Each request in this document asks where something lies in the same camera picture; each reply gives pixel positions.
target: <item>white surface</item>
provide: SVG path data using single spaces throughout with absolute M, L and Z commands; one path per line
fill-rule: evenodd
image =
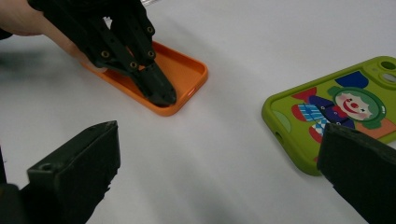
M 166 0 L 155 40 L 207 64 L 160 117 L 46 37 L 0 41 L 0 139 L 10 183 L 83 129 L 117 120 L 121 168 L 89 223 L 364 223 L 324 177 L 302 174 L 262 121 L 270 95 L 396 56 L 396 1 Z

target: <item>clown picture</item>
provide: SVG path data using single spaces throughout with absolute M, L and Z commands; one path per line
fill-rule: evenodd
M 326 123 L 367 130 L 378 135 L 374 137 L 385 134 L 381 131 L 382 126 L 394 127 L 392 123 L 383 122 L 387 109 L 378 97 L 363 89 L 368 80 L 360 72 L 341 77 L 336 82 L 342 87 L 329 88 L 329 99 L 317 96 L 316 87 L 292 96 L 304 101 L 293 105 L 291 112 L 298 120 L 313 122 L 308 131 L 315 141 L 321 142 Z

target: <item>clown face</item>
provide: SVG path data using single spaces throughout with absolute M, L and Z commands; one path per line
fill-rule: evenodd
M 375 100 L 361 91 L 341 91 L 335 96 L 335 103 L 355 120 L 368 120 L 379 113 Z

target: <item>white table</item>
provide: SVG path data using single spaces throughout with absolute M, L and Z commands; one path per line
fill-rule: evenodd
M 295 168 L 261 117 L 267 97 L 396 56 L 396 1 L 163 0 L 154 39 L 209 68 L 160 117 L 44 36 L 0 41 L 0 139 L 9 183 L 93 124 L 117 120 L 121 168 L 89 223 L 364 223 L 324 177 Z

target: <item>green phone case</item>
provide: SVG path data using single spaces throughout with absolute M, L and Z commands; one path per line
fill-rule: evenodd
M 294 164 L 320 175 L 318 151 L 326 123 L 396 139 L 396 59 L 381 56 L 269 97 L 262 118 Z

